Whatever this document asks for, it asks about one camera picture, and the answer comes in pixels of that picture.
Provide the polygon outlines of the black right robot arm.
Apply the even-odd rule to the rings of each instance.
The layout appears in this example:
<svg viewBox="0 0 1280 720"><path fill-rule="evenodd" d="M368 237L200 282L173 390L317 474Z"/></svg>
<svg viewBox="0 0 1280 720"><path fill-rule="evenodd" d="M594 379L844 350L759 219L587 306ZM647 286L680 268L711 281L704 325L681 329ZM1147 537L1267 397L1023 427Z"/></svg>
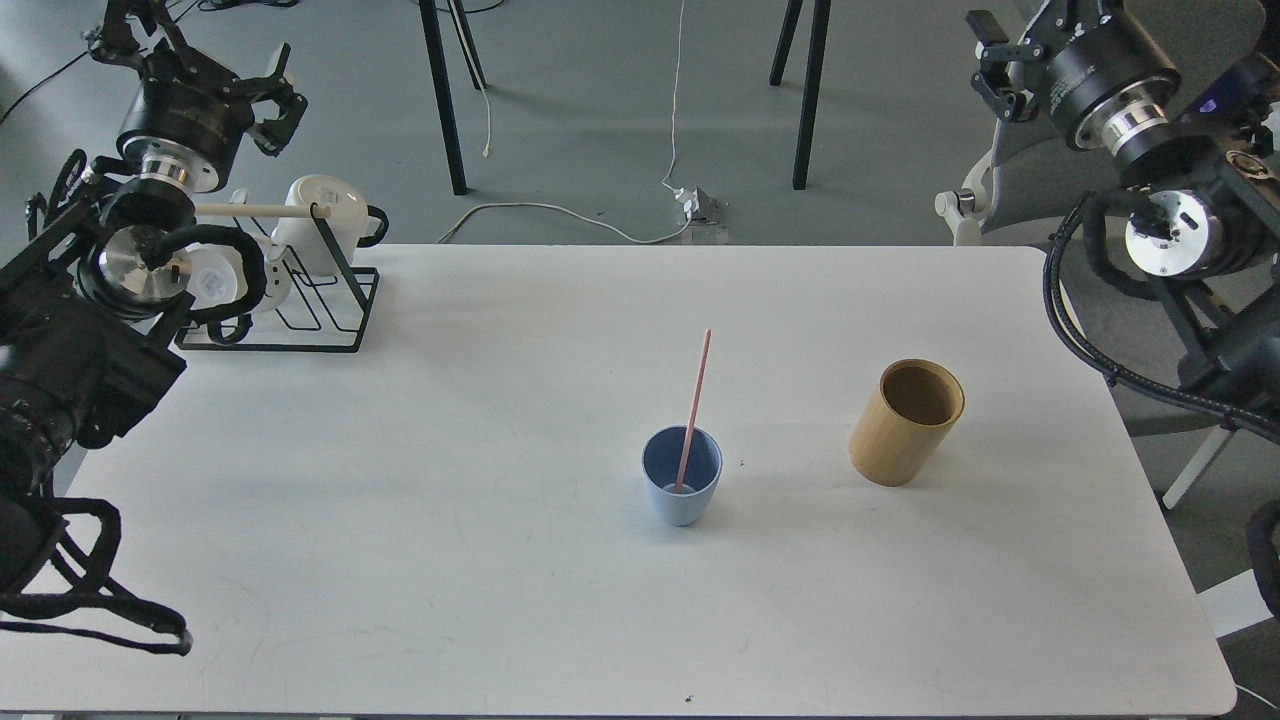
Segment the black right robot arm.
<svg viewBox="0 0 1280 720"><path fill-rule="evenodd" d="M1044 1L1016 36L987 10L966 23L977 41L972 87L1001 128L1044 120L1066 150L1101 150L1114 167L1050 238L1042 295L1055 334L1112 386L1276 442L1277 287L1231 310L1208 284L1277 260L1263 123L1277 100L1274 60L1245 50L1172 113L1190 76L1187 54L1124 1ZM1061 270L1073 241L1103 283L1161 306L1184 347L1175 386L1110 357L1069 316Z"/></svg>

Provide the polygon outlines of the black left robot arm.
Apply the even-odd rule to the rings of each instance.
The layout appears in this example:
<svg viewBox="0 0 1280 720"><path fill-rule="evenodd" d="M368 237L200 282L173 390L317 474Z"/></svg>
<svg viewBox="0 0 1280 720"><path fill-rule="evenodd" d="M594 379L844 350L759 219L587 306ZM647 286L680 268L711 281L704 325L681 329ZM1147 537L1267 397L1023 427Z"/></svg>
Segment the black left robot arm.
<svg viewBox="0 0 1280 720"><path fill-rule="evenodd" d="M69 158L44 223L3 268L3 597L51 562L73 501L49 492L73 446L101 448L157 405L184 370L187 325L248 315L266 288L256 240L200 224L195 197L221 190L243 138L269 156L307 99L287 74L243 77L189 45L163 1L110 1L87 38L131 68L138 92L110 158Z"/></svg>

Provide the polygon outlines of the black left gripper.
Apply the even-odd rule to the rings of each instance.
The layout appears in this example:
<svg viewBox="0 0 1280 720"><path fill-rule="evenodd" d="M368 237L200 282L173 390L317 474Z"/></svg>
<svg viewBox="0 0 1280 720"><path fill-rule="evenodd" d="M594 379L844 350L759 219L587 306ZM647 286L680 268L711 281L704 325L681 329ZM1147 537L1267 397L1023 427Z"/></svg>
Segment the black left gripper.
<svg viewBox="0 0 1280 720"><path fill-rule="evenodd" d="M288 42L270 56L264 77L242 77L191 45L163 1L106 3L90 55L140 77L116 140L122 158L141 163L161 151L182 158L196 193L225 187L247 133L262 154L279 156L308 109L287 77ZM252 105L269 96L276 115L255 122Z"/></svg>

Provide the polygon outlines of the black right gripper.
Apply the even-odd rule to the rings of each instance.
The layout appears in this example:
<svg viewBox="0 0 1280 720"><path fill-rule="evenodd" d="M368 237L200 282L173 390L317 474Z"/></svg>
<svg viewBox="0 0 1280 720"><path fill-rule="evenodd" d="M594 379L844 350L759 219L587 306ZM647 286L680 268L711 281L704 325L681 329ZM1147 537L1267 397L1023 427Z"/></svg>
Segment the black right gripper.
<svg viewBox="0 0 1280 720"><path fill-rule="evenodd" d="M1014 44L988 10L965 22L980 61L972 87L1002 123L1046 114L1073 151L1105 138L1110 118L1130 105L1162 108L1181 83L1172 59L1121 1L1043 1Z"/></svg>

